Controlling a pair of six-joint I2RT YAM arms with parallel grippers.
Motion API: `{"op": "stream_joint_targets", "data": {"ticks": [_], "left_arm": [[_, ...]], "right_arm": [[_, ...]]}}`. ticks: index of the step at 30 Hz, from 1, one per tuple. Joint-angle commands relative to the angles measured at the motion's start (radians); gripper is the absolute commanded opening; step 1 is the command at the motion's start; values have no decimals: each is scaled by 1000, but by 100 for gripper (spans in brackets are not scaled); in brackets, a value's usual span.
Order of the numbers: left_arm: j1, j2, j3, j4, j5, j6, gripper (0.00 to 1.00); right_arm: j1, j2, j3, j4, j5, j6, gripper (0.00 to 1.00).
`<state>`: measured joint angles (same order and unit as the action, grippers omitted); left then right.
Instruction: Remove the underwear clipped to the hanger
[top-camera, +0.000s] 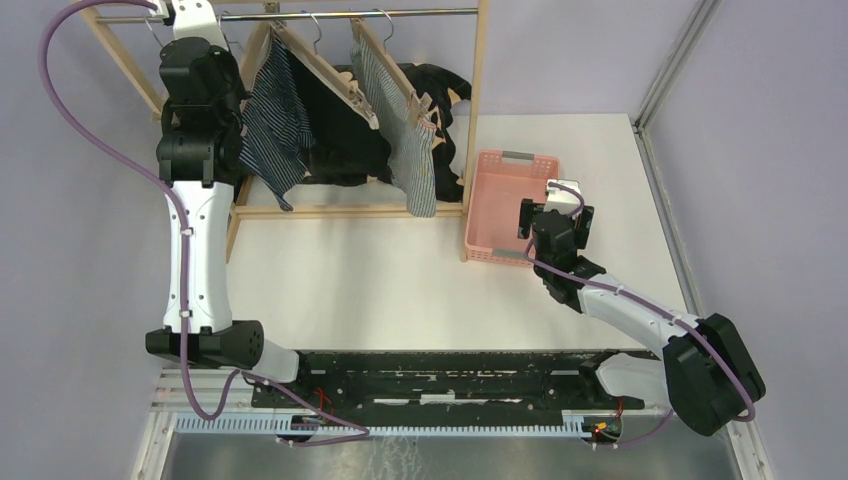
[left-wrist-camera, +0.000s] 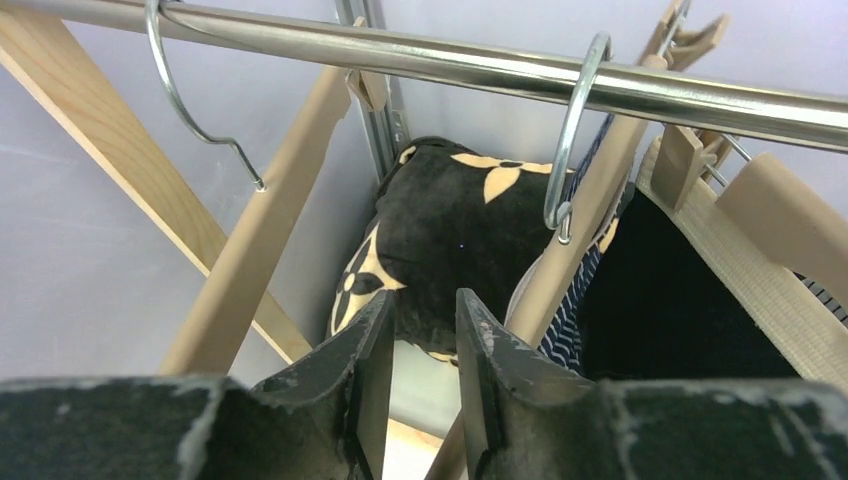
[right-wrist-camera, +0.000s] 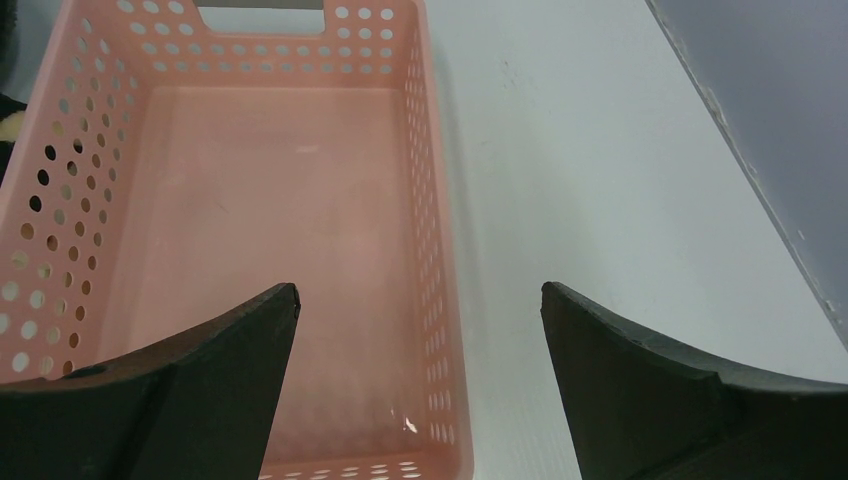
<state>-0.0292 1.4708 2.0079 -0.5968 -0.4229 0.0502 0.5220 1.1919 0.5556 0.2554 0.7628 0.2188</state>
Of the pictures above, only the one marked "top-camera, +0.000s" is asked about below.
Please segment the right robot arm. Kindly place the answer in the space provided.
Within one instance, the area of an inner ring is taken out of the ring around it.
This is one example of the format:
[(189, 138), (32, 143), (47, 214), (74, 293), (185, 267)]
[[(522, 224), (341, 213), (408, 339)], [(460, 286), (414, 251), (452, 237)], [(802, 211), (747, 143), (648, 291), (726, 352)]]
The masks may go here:
[(581, 255), (592, 212), (583, 206), (562, 213), (524, 199), (517, 232), (528, 242), (525, 259), (556, 302), (616, 328), (652, 355), (607, 355), (579, 378), (581, 400), (599, 408), (615, 397), (639, 399), (668, 409), (702, 436), (753, 421), (766, 385), (734, 323), (718, 313), (698, 317), (658, 305)]

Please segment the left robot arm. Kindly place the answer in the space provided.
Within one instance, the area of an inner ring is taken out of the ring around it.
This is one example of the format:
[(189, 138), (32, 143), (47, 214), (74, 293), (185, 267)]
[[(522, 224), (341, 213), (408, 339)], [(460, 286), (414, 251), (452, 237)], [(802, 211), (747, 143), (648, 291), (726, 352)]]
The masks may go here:
[(201, 37), (166, 44), (160, 60), (169, 98), (156, 158), (168, 189), (171, 269), (163, 325), (146, 334), (145, 348), (173, 362), (268, 377), (287, 404), (303, 406), (315, 382), (298, 370), (299, 354), (268, 340), (259, 321), (234, 319), (229, 304), (227, 231), (247, 97), (238, 64)]

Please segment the navy striped underwear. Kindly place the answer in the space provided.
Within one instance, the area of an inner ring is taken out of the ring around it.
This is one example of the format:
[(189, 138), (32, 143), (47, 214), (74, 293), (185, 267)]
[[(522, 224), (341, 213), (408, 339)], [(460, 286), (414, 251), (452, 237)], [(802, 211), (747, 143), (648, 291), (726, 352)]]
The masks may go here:
[(274, 194), (280, 208), (293, 206), (285, 195), (304, 178), (302, 151), (314, 138), (292, 73), (290, 52), (273, 38), (256, 73), (243, 123), (246, 127), (240, 162)]

